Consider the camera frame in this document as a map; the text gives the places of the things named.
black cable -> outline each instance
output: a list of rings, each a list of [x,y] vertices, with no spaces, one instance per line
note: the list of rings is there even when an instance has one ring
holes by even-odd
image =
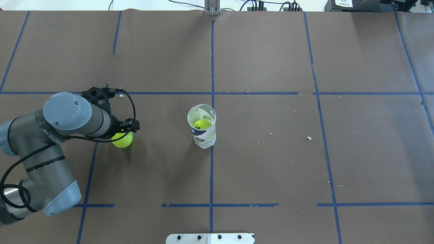
[[[112,2],[110,3],[110,5],[108,6],[108,10],[110,11],[110,7],[112,6],[112,3],[113,3],[113,0],[112,0]]]
[[[275,2],[264,2],[264,3],[282,4],[282,3],[275,3]]]
[[[91,141],[91,142],[108,143],[108,142],[119,141],[120,139],[126,137],[128,135],[128,133],[130,133],[133,130],[133,127],[135,124],[135,120],[136,120],[135,105],[134,105],[133,99],[131,98],[131,96],[128,94],[127,91],[125,91],[124,89],[116,89],[116,90],[125,93],[125,95],[127,95],[128,99],[130,99],[131,105],[133,107],[133,115],[134,115],[133,123],[131,124],[130,129],[128,129],[128,131],[123,136],[121,136],[117,139],[114,139],[114,140],[97,140],[97,139],[92,139],[92,138],[82,137],[82,136],[69,136],[69,137],[66,137],[66,139],[82,139],[82,140]]]
[[[282,4],[282,6],[280,7],[279,12],[282,11],[283,6],[285,6],[285,4],[289,4],[289,7],[288,7],[288,8],[291,7],[291,3],[290,3],[290,2],[284,2],[284,3]]]
[[[1,178],[0,181],[0,196],[1,199],[7,203],[9,206],[13,207],[13,208],[28,208],[30,206],[30,193],[29,191],[21,186],[21,185],[15,185],[15,184],[5,184],[4,182],[6,181],[7,176],[10,174],[10,172],[13,170],[13,168],[15,168],[17,165],[19,165],[20,163],[24,162],[25,160],[27,160],[28,158],[34,156],[37,153],[40,153],[44,150],[47,150],[48,148],[54,146],[54,144],[48,144],[43,148],[40,148],[32,153],[30,153],[29,155],[25,156],[24,158],[18,160],[16,163],[14,163],[12,166],[9,167],[9,169],[6,170],[6,172],[4,173],[3,177]],[[6,188],[16,188],[16,189],[20,189],[22,190],[26,195],[27,195],[27,199],[25,202],[23,202],[23,205],[17,205],[11,201],[9,201],[9,199],[7,199],[6,195],[4,194],[4,190]]]
[[[241,5],[240,11],[243,9],[244,5],[246,5],[246,3],[250,2],[250,1],[252,1],[252,10],[253,10],[253,2],[256,4],[256,1],[255,0],[247,0],[243,3],[243,5]]]
[[[183,2],[173,1],[173,0],[169,0],[169,2],[173,2],[173,3],[182,3],[182,4],[187,4],[187,5],[191,5],[191,6],[195,6],[195,7],[199,7],[199,8],[203,8],[203,9],[205,9],[205,8],[202,7],[202,6],[195,5],[195,4],[191,4],[191,3],[183,3]]]

tennis ball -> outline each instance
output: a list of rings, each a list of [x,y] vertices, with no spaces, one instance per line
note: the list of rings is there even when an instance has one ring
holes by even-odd
[[[206,119],[199,119],[198,121],[194,122],[193,127],[199,130],[206,130],[209,127],[211,127],[212,124]]]
[[[116,135],[114,135],[112,137],[112,140],[116,140],[119,137],[123,136],[124,134],[125,133],[116,133]],[[122,138],[122,139],[120,139],[118,141],[112,142],[112,143],[117,148],[126,148],[129,145],[131,145],[132,142],[133,142],[133,133],[129,132],[124,138]]]

blue tape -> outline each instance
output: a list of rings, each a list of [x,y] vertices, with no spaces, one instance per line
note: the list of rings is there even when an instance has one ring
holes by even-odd
[[[318,92],[314,95],[392,95],[392,96],[412,96],[419,95],[417,92]]]
[[[114,55],[116,55],[115,50],[116,50],[116,43],[118,41],[119,26],[121,25],[121,16],[122,16],[122,11],[119,11],[118,26],[116,27],[115,40],[113,42],[113,54]]]
[[[315,74],[315,70],[313,68],[312,45],[310,42],[309,27],[307,24],[307,15],[306,15],[306,12],[303,12],[303,14],[304,14],[304,23],[306,26],[307,44],[309,46],[310,63],[312,66],[312,75],[313,75],[313,80],[315,81],[316,102],[318,104],[319,120],[321,122],[322,139],[324,141],[325,154],[326,154],[325,156],[327,159],[327,167],[329,168],[329,182],[330,182],[330,189],[332,191],[333,210],[335,212],[336,232],[338,234],[339,244],[342,244],[341,227],[339,224],[338,208],[336,206],[336,196],[335,196],[335,188],[334,188],[334,184],[333,184],[332,167],[330,165],[329,149],[327,147],[327,139],[326,139],[326,133],[325,133],[326,131],[324,129],[324,121],[322,119],[321,102],[319,100],[319,92],[318,92],[318,83],[316,81],[316,74]]]
[[[398,13],[396,11],[395,11],[395,20],[396,20],[396,25],[398,26],[399,36],[401,37],[402,46],[404,47],[405,55],[407,56],[408,64],[410,64],[411,73],[413,74],[414,82],[416,83],[419,95],[421,96],[422,105],[424,106],[425,114],[427,116],[428,123],[431,128],[431,133],[434,136],[433,122],[431,120],[430,113],[428,112],[427,105],[425,103],[425,98],[422,94],[421,86],[419,85],[418,77],[416,76],[416,72],[414,71],[413,63],[411,62],[410,55],[408,54],[407,45],[405,44],[404,36],[402,35],[401,26],[399,24],[399,19],[398,19]]]
[[[298,92],[216,92],[216,95],[298,95]]]
[[[24,19],[23,26],[21,27],[20,34],[18,35],[18,39],[16,40],[15,47],[13,48],[12,55],[10,56],[9,63],[7,65],[6,71],[3,76],[3,80],[0,85],[0,92],[3,90],[4,83],[6,82],[7,74],[9,73],[10,66],[12,65],[13,57],[15,56],[16,49],[18,48],[18,44],[20,43],[21,36],[23,35],[24,28],[26,27],[27,20],[29,19],[30,11],[27,11],[26,18]]]
[[[434,206],[434,202],[352,202],[337,203],[338,207],[375,207],[375,206]],[[332,207],[333,203],[317,203],[317,207]]]
[[[272,208],[278,206],[278,203],[214,203],[213,208],[247,208],[247,207],[259,207],[259,208]],[[206,203],[171,203],[162,204],[162,208],[209,208],[210,205]]]
[[[210,159],[210,233],[213,232],[213,208],[214,208],[214,146],[211,146]]]
[[[199,204],[193,204],[193,203],[174,203],[174,204],[162,204],[162,208],[209,208],[209,204],[206,203],[199,203]]]
[[[76,204],[73,208],[114,208],[114,204]]]
[[[211,107],[213,109],[214,109],[214,21],[215,20],[211,21]]]
[[[87,208],[83,208],[83,212],[82,212],[82,218],[80,220],[80,229],[79,229],[79,235],[77,237],[77,244],[80,244],[81,242],[81,235],[83,233],[83,225],[84,225],[84,217],[86,216],[86,209]]]
[[[0,92],[0,94],[11,94],[11,95],[40,95],[40,94],[56,94],[59,92]],[[72,94],[80,95],[81,92],[70,92]]]
[[[278,203],[216,203],[216,208],[245,208],[245,207],[260,207],[260,208],[273,208],[278,206]]]
[[[214,109],[214,21],[211,21],[211,107]],[[211,146],[210,156],[210,233],[213,227],[213,201],[214,201],[214,146]]]
[[[82,218],[80,221],[80,228],[79,228],[79,234],[77,237],[77,244],[80,243],[81,241],[81,235],[83,233],[83,225],[84,225],[84,219],[86,216],[86,209],[87,209],[87,200],[89,199],[89,192],[90,192],[90,185],[92,183],[92,175],[93,175],[93,168],[95,166],[95,158],[96,158],[96,147],[98,146],[98,143],[95,142],[95,146],[93,148],[93,155],[92,155],[92,163],[90,165],[90,170],[89,170],[89,179],[87,180],[87,187],[86,187],[86,195],[84,198],[84,205],[83,205],[83,212],[82,212]]]
[[[211,92],[128,92],[130,95],[211,95]]]

white paper cup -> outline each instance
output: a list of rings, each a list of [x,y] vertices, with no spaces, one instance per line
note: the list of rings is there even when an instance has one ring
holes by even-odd
[[[193,133],[193,141],[200,148],[206,149],[214,145],[216,141],[216,119],[214,109],[206,104],[196,105],[188,112],[187,121]]]

metal bracket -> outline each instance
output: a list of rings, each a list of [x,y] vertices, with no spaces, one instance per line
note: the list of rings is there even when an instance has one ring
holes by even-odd
[[[220,0],[205,0],[205,15],[220,15]]]
[[[253,233],[170,234],[166,244],[255,244]]]

